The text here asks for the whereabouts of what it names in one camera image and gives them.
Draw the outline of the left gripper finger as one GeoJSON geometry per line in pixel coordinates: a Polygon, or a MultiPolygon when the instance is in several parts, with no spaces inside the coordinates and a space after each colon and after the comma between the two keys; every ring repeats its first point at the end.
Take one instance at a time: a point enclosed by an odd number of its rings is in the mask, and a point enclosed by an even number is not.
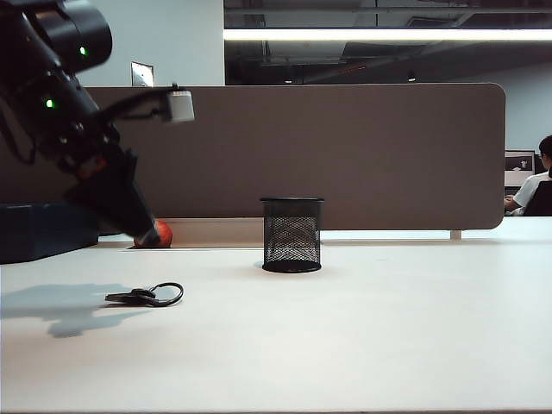
{"type": "Polygon", "coordinates": [[[135,182],[136,164],[131,151],[107,148],[78,167],[77,184],[66,192],[66,198],[141,245],[155,247],[160,234],[135,182]]]}

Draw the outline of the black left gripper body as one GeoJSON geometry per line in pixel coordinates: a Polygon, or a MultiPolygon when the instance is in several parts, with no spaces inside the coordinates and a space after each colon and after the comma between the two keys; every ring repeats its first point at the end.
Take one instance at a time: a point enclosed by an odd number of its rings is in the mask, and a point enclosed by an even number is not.
{"type": "Polygon", "coordinates": [[[53,116],[41,127],[41,155],[72,176],[66,197],[127,197],[129,151],[120,139],[114,123],[97,116],[53,116]]]}

